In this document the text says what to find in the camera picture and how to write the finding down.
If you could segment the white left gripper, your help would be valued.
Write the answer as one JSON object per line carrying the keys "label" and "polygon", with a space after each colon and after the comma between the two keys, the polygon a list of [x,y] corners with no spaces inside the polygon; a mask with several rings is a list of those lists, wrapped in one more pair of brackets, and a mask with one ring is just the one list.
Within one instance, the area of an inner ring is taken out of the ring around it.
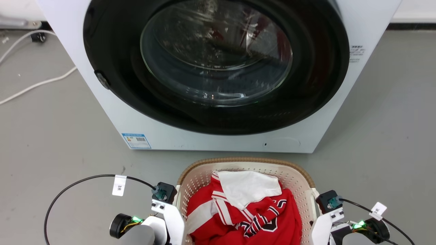
{"label": "white left gripper", "polygon": [[186,222],[178,208],[172,204],[152,200],[151,210],[162,214],[163,218],[156,217],[151,225],[155,235],[155,245],[185,245]]}

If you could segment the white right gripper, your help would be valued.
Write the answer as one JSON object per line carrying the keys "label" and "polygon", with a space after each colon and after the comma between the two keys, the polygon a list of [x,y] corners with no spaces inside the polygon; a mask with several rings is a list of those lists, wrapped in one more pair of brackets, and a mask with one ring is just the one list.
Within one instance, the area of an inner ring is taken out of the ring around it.
{"label": "white right gripper", "polygon": [[343,208],[319,216],[311,227],[309,245],[328,245],[333,223],[343,218]]}

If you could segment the white perforated laundry basket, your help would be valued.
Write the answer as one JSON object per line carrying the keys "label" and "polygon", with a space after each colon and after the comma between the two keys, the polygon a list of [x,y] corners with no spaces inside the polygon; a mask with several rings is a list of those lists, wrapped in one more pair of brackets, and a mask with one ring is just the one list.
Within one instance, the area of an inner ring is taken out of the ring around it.
{"label": "white perforated laundry basket", "polygon": [[301,245],[310,245],[311,225],[319,211],[315,201],[319,192],[308,172],[289,161],[261,157],[223,157],[196,161],[179,177],[174,205],[186,218],[188,201],[201,187],[210,183],[213,171],[245,170],[277,177],[282,187],[293,193],[302,221]]}

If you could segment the red striped sports jersey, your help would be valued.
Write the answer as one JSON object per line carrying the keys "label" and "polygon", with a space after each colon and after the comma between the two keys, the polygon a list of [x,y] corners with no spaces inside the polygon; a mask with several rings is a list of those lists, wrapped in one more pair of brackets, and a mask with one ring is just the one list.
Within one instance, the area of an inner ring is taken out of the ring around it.
{"label": "red striped sports jersey", "polygon": [[211,177],[188,201],[186,228],[195,245],[300,245],[301,216],[289,189],[244,210],[214,196],[217,189]]}

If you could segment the white cloth garment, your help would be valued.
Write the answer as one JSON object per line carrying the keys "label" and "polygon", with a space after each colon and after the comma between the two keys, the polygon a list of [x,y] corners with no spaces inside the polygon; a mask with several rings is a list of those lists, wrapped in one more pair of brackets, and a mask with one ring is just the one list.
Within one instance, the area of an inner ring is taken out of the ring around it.
{"label": "white cloth garment", "polygon": [[255,171],[214,171],[211,177],[218,181],[218,189],[213,195],[224,198],[239,210],[265,197],[282,194],[277,177]]}

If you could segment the blue energy label sticker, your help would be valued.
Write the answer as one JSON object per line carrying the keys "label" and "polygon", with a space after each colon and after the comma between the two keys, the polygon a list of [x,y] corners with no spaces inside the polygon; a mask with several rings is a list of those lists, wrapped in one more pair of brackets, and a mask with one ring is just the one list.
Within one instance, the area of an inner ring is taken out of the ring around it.
{"label": "blue energy label sticker", "polygon": [[148,140],[143,134],[122,133],[122,137],[130,149],[151,149]]}

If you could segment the white front-load washing machine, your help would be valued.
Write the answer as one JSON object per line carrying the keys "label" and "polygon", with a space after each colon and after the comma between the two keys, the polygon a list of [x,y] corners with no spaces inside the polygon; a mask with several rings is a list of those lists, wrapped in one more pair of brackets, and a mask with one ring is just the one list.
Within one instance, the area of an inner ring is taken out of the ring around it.
{"label": "white front-load washing machine", "polygon": [[[349,95],[402,0],[336,0],[345,23],[349,46],[364,46],[366,52],[363,58],[358,63],[349,63],[339,90],[313,115],[279,130],[250,135],[192,132],[163,124],[137,112],[100,84],[89,62],[83,42],[83,25],[91,0],[36,1],[121,136],[122,133],[143,134],[151,149],[158,150],[312,153]],[[296,138],[300,146],[288,150],[268,149],[263,143],[271,137]]]}

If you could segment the white oval filter cover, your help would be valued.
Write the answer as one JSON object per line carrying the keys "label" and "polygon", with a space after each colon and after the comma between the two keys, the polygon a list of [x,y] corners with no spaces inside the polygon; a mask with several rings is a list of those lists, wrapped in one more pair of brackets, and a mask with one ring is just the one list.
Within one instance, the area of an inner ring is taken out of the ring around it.
{"label": "white oval filter cover", "polygon": [[263,146],[268,149],[288,150],[300,147],[300,141],[291,137],[271,137],[267,138]]}

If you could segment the grey printed text sticker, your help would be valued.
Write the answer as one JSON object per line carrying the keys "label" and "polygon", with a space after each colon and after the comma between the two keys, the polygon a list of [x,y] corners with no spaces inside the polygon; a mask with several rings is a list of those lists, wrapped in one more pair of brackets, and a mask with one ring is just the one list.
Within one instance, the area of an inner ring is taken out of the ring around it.
{"label": "grey printed text sticker", "polygon": [[366,48],[362,45],[350,46],[350,59],[349,63],[358,63],[363,58]]}

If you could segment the round black washer door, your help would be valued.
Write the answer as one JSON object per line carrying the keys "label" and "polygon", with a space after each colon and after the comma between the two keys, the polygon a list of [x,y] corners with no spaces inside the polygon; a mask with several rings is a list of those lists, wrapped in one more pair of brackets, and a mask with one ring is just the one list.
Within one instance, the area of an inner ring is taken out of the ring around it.
{"label": "round black washer door", "polygon": [[336,0],[91,0],[83,42],[123,102],[213,135],[308,118],[339,90],[350,59]]}

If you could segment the grey flat metal object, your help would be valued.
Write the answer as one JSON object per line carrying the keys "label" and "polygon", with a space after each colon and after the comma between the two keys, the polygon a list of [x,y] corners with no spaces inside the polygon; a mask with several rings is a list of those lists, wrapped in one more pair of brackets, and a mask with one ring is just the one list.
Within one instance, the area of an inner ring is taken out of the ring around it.
{"label": "grey flat metal object", "polygon": [[0,15],[0,30],[37,30],[42,27],[41,21],[5,17]]}

